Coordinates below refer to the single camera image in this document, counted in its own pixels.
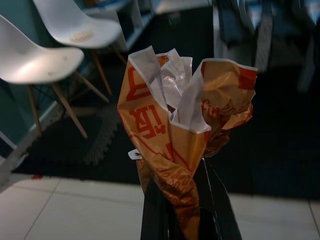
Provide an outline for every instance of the chair seat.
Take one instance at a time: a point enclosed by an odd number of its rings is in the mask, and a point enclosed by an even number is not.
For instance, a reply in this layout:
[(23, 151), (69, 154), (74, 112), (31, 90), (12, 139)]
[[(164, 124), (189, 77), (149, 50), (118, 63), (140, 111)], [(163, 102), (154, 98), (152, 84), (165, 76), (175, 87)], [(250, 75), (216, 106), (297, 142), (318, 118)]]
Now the chair seat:
[(2, 78), (12, 84), (47, 84), (70, 76), (84, 59), (77, 48), (39, 48), (23, 56)]
[(61, 44), (82, 49), (100, 49), (112, 44), (121, 34), (119, 23), (88, 17), (84, 24), (71, 32), (52, 34)]

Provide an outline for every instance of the wooden chair leg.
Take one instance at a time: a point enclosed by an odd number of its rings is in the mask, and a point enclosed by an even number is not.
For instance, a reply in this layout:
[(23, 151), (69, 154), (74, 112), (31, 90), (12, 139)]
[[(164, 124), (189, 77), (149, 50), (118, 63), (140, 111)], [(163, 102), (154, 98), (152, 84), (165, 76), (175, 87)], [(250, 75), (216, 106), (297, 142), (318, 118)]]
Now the wooden chair leg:
[(115, 52), (115, 54), (118, 56), (118, 58), (121, 60), (121, 62), (123, 62), (124, 65), (127, 65), (127, 61), (125, 60), (125, 58), (121, 55), (120, 52), (118, 52), (114, 47), (112, 48), (113, 51)]
[(71, 109), (67, 99), (64, 96), (64, 93), (62, 92), (60, 86), (58, 85), (58, 83), (52, 83), (52, 87), (55, 91), (55, 93), (57, 94), (57, 96), (59, 97), (60, 101), (62, 102), (62, 104), (64, 105), (66, 111), (68, 112), (68, 114), (70, 115), (70, 117), (72, 118), (74, 124), (77, 126), (77, 128), (79, 129), (80, 133), (82, 134), (82, 136), (87, 139), (88, 135), (86, 133), (86, 131), (84, 130), (84, 128), (81, 126), (77, 116), (75, 115), (74, 111)]
[(34, 116), (35, 126), (37, 129), (38, 135), (41, 136), (42, 130), (41, 130), (39, 115), (38, 115), (38, 111), (37, 111), (37, 102), (36, 102), (34, 91), (33, 91), (31, 85), (28, 85), (28, 94), (29, 94), (31, 108), (32, 108), (33, 116)]
[(105, 86), (106, 86), (106, 89), (108, 90), (108, 93), (109, 93), (111, 96), (113, 96), (112, 91), (111, 91), (111, 88), (110, 88), (109, 83), (108, 83), (108, 80), (107, 80), (107, 77), (106, 77), (106, 75), (105, 75), (105, 72), (104, 72), (104, 70), (103, 70), (103, 68), (102, 68), (102, 66), (101, 66), (100, 60), (99, 60), (99, 58), (98, 58), (97, 52), (96, 52), (95, 50), (92, 50), (91, 52), (92, 52), (92, 56), (93, 56), (93, 58), (94, 58), (95, 64), (96, 64), (96, 66), (97, 66), (97, 68), (98, 68), (98, 70), (99, 70), (99, 72), (100, 72), (101, 77), (102, 77), (102, 80), (104, 81), (104, 84), (105, 84)]
[(81, 82), (83, 82), (85, 85), (87, 85), (88, 88), (90, 88), (95, 94), (97, 94), (100, 98), (102, 98), (102, 100), (104, 100), (107, 104), (110, 103), (109, 99), (102, 94), (102, 92), (100, 92), (95, 86), (93, 86), (91, 84), (91, 82), (89, 82), (84, 76), (82, 76), (79, 72), (75, 72), (75, 77), (80, 80)]

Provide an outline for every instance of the white chair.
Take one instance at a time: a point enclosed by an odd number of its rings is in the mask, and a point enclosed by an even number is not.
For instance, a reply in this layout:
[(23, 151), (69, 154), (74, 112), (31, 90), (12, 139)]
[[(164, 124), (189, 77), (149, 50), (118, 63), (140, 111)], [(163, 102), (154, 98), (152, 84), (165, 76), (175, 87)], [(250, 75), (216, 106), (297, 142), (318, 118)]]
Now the white chair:
[[(33, 0), (51, 36), (59, 43), (92, 49), (92, 55), (104, 84), (112, 96), (109, 83), (95, 49), (111, 45), (121, 34), (121, 26), (113, 20), (95, 19), (84, 14), (73, 0)], [(120, 60), (121, 54), (113, 49)]]
[[(57, 83), (74, 73), (83, 58), (84, 53), (75, 47), (44, 48), (35, 44), (0, 15), (0, 78), (11, 84), (28, 85), (28, 94), (39, 135), (42, 134), (42, 130), (32, 85), (50, 83), (83, 137), (88, 137)], [(78, 80), (109, 103), (109, 100), (87, 79), (78, 72), (75, 72), (75, 75)]]

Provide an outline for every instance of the orange paper bag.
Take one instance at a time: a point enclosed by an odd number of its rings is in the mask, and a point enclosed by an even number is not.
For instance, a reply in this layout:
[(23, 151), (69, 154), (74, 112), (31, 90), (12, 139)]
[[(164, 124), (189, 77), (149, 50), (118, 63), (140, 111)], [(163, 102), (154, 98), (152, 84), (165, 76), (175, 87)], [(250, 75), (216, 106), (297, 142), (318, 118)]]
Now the orange paper bag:
[(175, 49), (132, 53), (117, 107), (143, 158), (137, 161), (143, 192), (153, 178), (173, 204), (186, 239), (196, 240), (200, 208), (193, 176), (204, 153), (215, 154), (230, 129), (251, 118), (257, 70), (205, 59), (191, 76), (191, 64)]

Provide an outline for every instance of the chair backrest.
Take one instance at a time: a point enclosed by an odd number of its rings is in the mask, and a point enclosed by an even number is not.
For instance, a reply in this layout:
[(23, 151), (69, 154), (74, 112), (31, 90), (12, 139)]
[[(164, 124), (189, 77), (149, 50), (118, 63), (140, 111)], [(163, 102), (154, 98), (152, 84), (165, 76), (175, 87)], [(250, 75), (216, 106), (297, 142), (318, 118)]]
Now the chair backrest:
[(11, 22), (0, 15), (0, 78), (5, 79), (5, 73), (12, 70), (14, 65), (24, 61), (30, 53), (39, 48)]
[(33, 0), (33, 2), (45, 27), (56, 40), (74, 33), (89, 18), (73, 0)]

